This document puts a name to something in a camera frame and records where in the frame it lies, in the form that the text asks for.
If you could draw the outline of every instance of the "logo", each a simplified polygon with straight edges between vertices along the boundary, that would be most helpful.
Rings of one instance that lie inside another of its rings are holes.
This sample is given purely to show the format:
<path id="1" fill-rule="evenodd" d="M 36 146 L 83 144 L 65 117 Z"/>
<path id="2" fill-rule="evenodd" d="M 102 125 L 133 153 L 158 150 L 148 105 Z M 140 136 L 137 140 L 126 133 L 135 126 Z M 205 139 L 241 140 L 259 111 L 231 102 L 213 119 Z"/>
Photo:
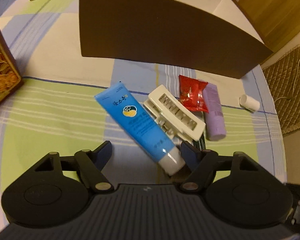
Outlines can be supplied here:
<path id="1" fill-rule="evenodd" d="M 136 106 L 126 106 L 122 111 L 124 116 L 127 117 L 134 117 L 137 114 Z"/>
<path id="2" fill-rule="evenodd" d="M 125 101 L 127 97 L 128 97 L 128 95 L 124 95 L 123 97 L 121 97 L 121 99 L 118 100 L 118 102 L 117 102 L 117 101 L 113 101 L 112 104 L 113 104 L 114 106 L 118 106 L 118 105 L 120 105 L 123 101 Z"/>
<path id="3" fill-rule="evenodd" d="M 148 190 L 152 190 L 152 188 L 151 187 L 144 187 L 143 190 L 148 192 Z"/>

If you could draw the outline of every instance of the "lavender cylinder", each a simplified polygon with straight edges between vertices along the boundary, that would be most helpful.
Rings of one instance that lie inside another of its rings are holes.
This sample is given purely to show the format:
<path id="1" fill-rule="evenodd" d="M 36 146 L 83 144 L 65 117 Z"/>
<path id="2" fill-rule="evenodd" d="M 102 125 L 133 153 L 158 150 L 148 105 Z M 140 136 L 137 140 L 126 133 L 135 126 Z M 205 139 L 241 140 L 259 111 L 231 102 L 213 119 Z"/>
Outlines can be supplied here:
<path id="1" fill-rule="evenodd" d="M 208 139 L 210 141 L 221 140 L 226 137 L 227 132 L 217 86 L 208 83 L 202 91 L 202 96 L 209 110 L 209 113 L 204 113 Z"/>

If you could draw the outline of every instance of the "white cap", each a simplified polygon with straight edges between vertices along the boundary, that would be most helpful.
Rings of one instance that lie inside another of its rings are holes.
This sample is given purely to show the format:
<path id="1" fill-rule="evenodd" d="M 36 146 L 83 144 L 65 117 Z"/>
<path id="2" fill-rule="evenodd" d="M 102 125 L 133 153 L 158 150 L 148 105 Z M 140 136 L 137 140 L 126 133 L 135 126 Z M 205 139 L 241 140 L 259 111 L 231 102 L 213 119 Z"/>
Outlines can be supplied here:
<path id="1" fill-rule="evenodd" d="M 159 161 L 159 165 L 169 176 L 178 172 L 185 164 L 177 147 L 173 147 L 172 150 Z"/>
<path id="2" fill-rule="evenodd" d="M 242 95 L 239 98 L 239 103 L 241 106 L 243 106 L 245 109 L 250 110 L 251 112 L 258 111 L 260 108 L 260 102 L 247 95 Z"/>

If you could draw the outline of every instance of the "wooden panel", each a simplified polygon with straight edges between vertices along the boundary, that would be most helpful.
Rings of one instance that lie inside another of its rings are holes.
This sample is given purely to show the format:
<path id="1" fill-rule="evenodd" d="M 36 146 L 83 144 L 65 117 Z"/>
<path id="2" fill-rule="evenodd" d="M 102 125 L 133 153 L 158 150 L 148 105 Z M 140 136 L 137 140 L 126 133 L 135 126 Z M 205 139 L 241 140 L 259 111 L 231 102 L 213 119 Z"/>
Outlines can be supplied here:
<path id="1" fill-rule="evenodd" d="M 273 52 L 300 31 L 300 0 L 239 0 L 239 5 Z"/>

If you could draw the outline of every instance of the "quilted mat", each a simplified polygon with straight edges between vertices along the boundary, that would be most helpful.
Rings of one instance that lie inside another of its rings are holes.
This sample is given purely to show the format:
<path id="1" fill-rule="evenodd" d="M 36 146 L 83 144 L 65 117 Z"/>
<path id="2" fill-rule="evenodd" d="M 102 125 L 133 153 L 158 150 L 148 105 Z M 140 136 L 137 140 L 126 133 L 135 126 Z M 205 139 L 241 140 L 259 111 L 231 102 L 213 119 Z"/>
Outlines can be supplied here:
<path id="1" fill-rule="evenodd" d="M 263 69 L 283 134 L 300 129 L 300 45 Z"/>

